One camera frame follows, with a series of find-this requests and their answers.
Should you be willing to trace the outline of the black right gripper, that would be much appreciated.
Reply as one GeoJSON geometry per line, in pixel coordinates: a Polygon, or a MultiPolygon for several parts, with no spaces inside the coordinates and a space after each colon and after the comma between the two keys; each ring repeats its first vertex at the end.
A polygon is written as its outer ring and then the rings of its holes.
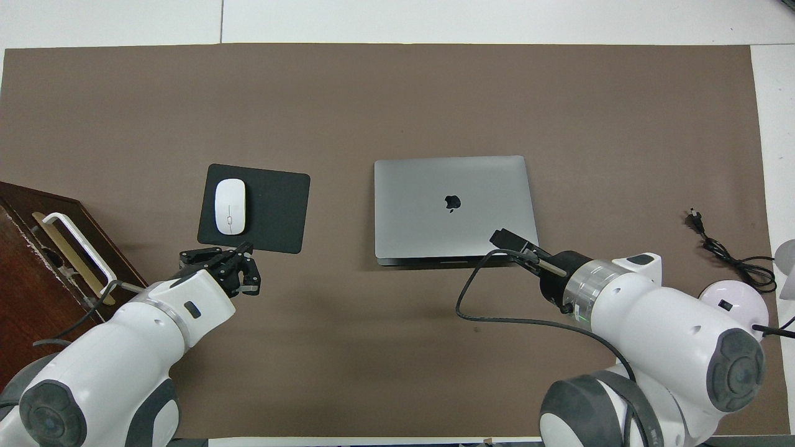
{"type": "Polygon", "coordinates": [[[565,289],[574,272],[584,266],[591,259],[577,251],[562,251],[551,255],[540,247],[529,245],[529,241],[508,229],[502,228],[493,233],[489,242],[504,251],[514,251],[522,254],[534,253],[540,260],[547,261],[565,272],[563,276],[540,269],[539,286],[542,296],[558,308],[573,308],[564,298],[565,289]]]}

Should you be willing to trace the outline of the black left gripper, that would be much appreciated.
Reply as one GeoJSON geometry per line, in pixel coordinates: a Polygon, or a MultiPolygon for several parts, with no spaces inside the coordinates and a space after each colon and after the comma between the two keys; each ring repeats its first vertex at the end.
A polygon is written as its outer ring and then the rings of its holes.
{"type": "Polygon", "coordinates": [[[211,277],[215,278],[227,297],[239,294],[257,296],[260,292],[261,278],[253,260],[253,244],[244,242],[233,249],[220,247],[182,251],[179,254],[179,268],[192,265],[208,265],[211,277]]]}

